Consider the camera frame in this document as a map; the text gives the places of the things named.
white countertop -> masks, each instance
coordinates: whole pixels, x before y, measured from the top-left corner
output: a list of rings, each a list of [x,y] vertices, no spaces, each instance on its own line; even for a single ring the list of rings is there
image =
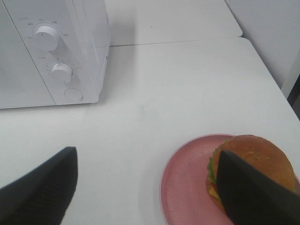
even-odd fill
[[[63,225],[164,225],[160,177],[198,136],[254,134],[300,175],[300,123],[243,38],[112,47],[97,104],[0,110],[0,184],[65,146],[77,190]]]
[[[112,46],[240,37],[224,0],[105,0]]]

plate rim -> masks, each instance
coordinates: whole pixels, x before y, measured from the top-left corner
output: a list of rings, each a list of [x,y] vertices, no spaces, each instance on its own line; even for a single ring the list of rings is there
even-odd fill
[[[162,181],[163,181],[163,177],[164,177],[164,174],[165,174],[165,170],[167,168],[167,166],[169,165],[171,159],[173,158],[173,156],[180,150],[182,149],[182,147],[184,147],[185,145],[189,144],[190,142],[193,142],[194,140],[197,140],[197,139],[201,139],[201,138],[205,138],[205,137],[209,137],[209,136],[219,136],[219,135],[223,135],[223,136],[231,136],[231,137],[235,137],[236,135],[231,135],[231,134],[224,134],[224,133],[221,133],[221,134],[218,134],[218,133],[215,133],[215,134],[208,134],[208,135],[202,135],[202,136],[199,136],[199,137],[195,137],[187,142],[185,142],[184,144],[182,144],[179,148],[177,148],[176,151],[173,152],[173,154],[169,157],[169,159],[167,160],[165,166],[164,166],[164,169],[163,169],[163,172],[161,174],[161,177],[160,177],[160,182],[159,182],[159,204],[160,204],[160,210],[163,214],[163,217],[164,217],[164,221],[165,221],[165,224],[166,225],[169,225],[169,223],[167,222],[166,220],[166,217],[165,217],[165,212],[164,212],[164,208],[163,208],[163,202],[162,202]]]

microwave door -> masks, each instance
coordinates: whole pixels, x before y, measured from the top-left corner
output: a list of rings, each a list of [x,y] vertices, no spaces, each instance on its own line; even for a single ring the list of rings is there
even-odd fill
[[[0,0],[0,108],[55,105]]]

white wall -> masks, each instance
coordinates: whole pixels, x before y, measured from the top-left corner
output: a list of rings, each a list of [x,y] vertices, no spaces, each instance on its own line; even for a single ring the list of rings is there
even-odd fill
[[[287,97],[300,74],[300,0],[225,0]]]

pink plate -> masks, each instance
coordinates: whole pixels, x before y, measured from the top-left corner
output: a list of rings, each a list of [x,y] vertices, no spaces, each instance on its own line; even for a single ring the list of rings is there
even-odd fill
[[[161,207],[168,225],[233,225],[206,191],[207,164],[214,149],[232,135],[207,135],[181,146],[161,179]]]

